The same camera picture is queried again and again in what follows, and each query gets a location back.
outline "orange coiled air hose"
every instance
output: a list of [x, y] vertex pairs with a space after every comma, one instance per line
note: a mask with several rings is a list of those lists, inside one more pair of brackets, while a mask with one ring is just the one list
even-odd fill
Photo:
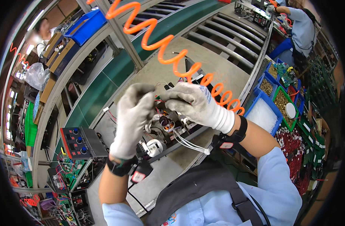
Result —
[[[94, 0], [88, 0], [86, 3], [87, 4], [91, 4], [92, 2], [94, 2]], [[129, 18], [127, 19], [125, 26], [124, 26], [124, 32], [125, 34], [133, 34], [136, 33], [146, 27], [147, 30], [145, 32], [145, 34], [143, 35], [143, 40], [141, 41], [141, 46], [144, 50], [155, 50], [157, 48], [160, 48], [159, 53], [158, 53], [158, 60], [161, 64], [173, 64], [173, 71], [174, 74], [176, 76], [178, 76], [179, 78], [184, 78], [186, 77], [188, 79], [188, 82], [191, 83], [191, 76], [197, 72], [200, 67], [202, 66], [201, 63], [197, 62], [194, 63], [194, 65], [190, 68], [190, 70], [186, 73], [179, 73], [178, 72], [178, 64], [179, 61], [186, 56], [186, 54], [188, 53], [188, 50], [184, 49], [182, 50], [177, 56], [168, 59], [168, 60], [164, 60], [163, 59], [163, 55], [164, 55], [164, 51], [167, 47], [167, 45], [169, 44], [169, 42], [174, 38], [173, 35], [168, 35], [167, 37], [163, 38], [162, 40], [149, 45], [148, 46], [148, 39], [152, 33], [152, 31], [154, 30], [154, 28], [157, 25], [157, 19], [155, 18], [151, 18], [148, 19], [146, 21], [143, 21], [141, 23], [139, 23], [138, 25], [135, 25], [134, 27], [130, 27], [131, 23], [133, 22], [134, 18], [137, 16], [137, 14], [139, 13], [139, 9], [141, 7], [140, 3], [138, 2], [130, 2], [127, 3], [126, 5], [121, 6], [120, 8], [116, 9], [117, 5], [120, 3], [120, 0], [115, 0], [113, 2], [113, 4], [111, 5], [110, 9], [108, 10], [107, 14], [106, 14], [106, 19], [110, 20], [114, 17], [116, 17], [117, 15], [119, 15], [120, 13], [133, 8], [133, 11], [131, 13], [131, 15], [129, 16]], [[211, 83], [211, 81], [213, 80], [213, 74], [212, 73], [208, 73], [207, 75], [205, 75], [202, 79], [202, 81], [200, 82], [201, 85], [203, 86], [207, 86], [208, 84]], [[212, 89], [212, 97], [216, 97], [218, 96], [222, 91], [223, 91], [224, 85], [222, 83], [218, 83], [214, 86], [214, 88]], [[233, 109], [230, 109], [231, 111], [237, 112], [238, 110], [242, 110], [242, 112], [239, 113], [239, 115], [243, 115], [244, 114], [244, 108], [240, 107], [240, 101], [238, 99], [234, 99], [230, 102], [230, 100], [233, 97], [233, 93], [231, 91], [226, 91], [223, 96], [220, 98], [220, 102], [217, 102], [218, 105], [226, 105], [227, 109], [229, 110], [230, 106], [237, 102], [237, 106], [234, 107]]]

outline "gloved hand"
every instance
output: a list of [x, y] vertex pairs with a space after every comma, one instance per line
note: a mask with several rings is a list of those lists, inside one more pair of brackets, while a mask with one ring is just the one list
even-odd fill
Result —
[[268, 3], [267, 5], [267, 11], [276, 15], [276, 16], [279, 16], [280, 13], [276, 11], [276, 8], [274, 7], [274, 5], [272, 5], [271, 3]]
[[153, 85], [131, 85], [117, 104], [116, 137], [110, 146], [110, 155], [129, 160], [134, 157], [136, 144], [143, 135], [144, 125], [154, 106]]
[[218, 129], [223, 133], [229, 133], [233, 128], [234, 112], [218, 105], [205, 86], [179, 82], [174, 88], [160, 95], [160, 99], [166, 101], [165, 106], [170, 110], [178, 111], [200, 125]]

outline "wrist strap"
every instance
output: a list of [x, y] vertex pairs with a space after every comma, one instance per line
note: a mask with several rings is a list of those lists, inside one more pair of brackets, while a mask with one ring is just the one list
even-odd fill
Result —
[[245, 133], [247, 132], [248, 122], [246, 118], [239, 115], [241, 119], [241, 125], [238, 130], [235, 130], [230, 137], [227, 137], [226, 140], [229, 142], [238, 142], [240, 143], [245, 138]]

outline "green conveyor belt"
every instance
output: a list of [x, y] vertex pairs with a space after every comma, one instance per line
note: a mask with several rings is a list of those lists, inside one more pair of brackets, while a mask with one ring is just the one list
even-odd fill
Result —
[[[193, 22], [225, 5], [226, 3], [218, 2], [216, 0], [205, 0], [189, 7], [185, 7], [182, 10], [165, 17], [163, 20], [158, 22], [149, 38], [148, 44], [155, 43], [169, 34], [178, 34]], [[142, 49], [142, 38], [143, 34], [139, 34], [139, 36], [132, 41], [132, 44], [141, 59], [146, 60], [153, 52]], [[77, 103], [75, 109], [70, 113], [71, 116], [66, 122], [66, 127], [89, 127], [101, 108], [114, 94], [118, 86], [128, 78], [133, 70], [134, 64], [131, 58], [125, 50], [122, 50], [88, 87], [80, 101]], [[56, 147], [57, 150], [59, 150], [61, 146], [62, 142], [59, 139]]]

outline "light blue shirt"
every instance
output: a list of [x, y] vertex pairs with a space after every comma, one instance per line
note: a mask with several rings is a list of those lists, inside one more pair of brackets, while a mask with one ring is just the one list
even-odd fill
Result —
[[287, 6], [285, 0], [276, 0], [276, 2], [279, 4], [279, 6]]
[[[258, 162], [258, 187], [238, 182], [245, 196], [251, 200], [255, 210], [266, 224], [262, 213], [250, 195], [261, 205], [271, 225], [293, 225], [302, 199], [289, 178], [289, 167], [282, 151], [275, 147]], [[104, 218], [109, 226], [143, 226], [142, 221], [126, 204], [103, 204]], [[182, 206], [163, 226], [251, 226], [250, 220], [242, 222], [232, 208], [228, 191], [212, 191], [199, 199]]]
[[292, 26], [292, 39], [294, 41], [294, 45], [299, 52], [302, 52], [306, 57], [308, 57], [312, 49], [312, 40], [314, 45], [317, 41], [317, 36], [314, 34], [315, 30], [313, 22], [303, 10], [291, 7], [288, 8], [291, 12], [288, 17], [291, 20], [294, 20]]

